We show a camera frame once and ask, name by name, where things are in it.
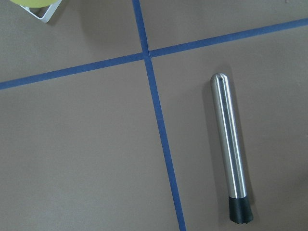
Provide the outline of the yellow-green cup on rack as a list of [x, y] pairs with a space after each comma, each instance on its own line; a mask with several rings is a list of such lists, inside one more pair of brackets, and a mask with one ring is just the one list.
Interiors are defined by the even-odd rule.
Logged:
[[57, 0], [11, 0], [11, 2], [28, 8], [43, 8], [57, 2]]

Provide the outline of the steel muddler black tip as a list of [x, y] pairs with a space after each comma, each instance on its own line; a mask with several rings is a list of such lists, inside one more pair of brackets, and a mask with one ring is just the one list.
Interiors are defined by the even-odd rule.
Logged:
[[254, 217], [246, 190], [229, 78], [216, 73], [210, 82], [228, 187], [229, 217], [237, 224], [247, 224]]

